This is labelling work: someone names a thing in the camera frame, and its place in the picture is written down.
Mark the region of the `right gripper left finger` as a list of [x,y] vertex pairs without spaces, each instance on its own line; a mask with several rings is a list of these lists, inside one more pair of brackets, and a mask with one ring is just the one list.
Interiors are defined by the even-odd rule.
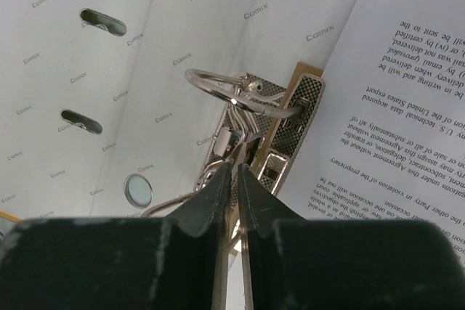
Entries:
[[30,219],[1,243],[3,309],[223,309],[231,167],[163,218]]

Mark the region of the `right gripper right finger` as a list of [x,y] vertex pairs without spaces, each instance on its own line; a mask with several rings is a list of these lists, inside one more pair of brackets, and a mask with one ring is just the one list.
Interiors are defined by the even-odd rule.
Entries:
[[247,309],[462,309],[464,272],[434,224],[307,220],[238,169]]

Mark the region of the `metal lever arch mechanism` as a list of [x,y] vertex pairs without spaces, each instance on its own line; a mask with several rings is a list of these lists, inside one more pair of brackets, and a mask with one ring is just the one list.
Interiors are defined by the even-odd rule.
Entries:
[[323,71],[300,62],[287,87],[250,73],[224,76],[189,69],[185,77],[226,104],[193,191],[203,189],[222,164],[243,163],[277,195],[322,99]]

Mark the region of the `yellow lever arch folder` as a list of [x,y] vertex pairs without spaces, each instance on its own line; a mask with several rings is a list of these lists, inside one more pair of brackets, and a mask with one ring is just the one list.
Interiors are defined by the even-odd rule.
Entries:
[[224,105],[191,68],[286,86],[355,0],[1,0],[1,233],[193,188]]

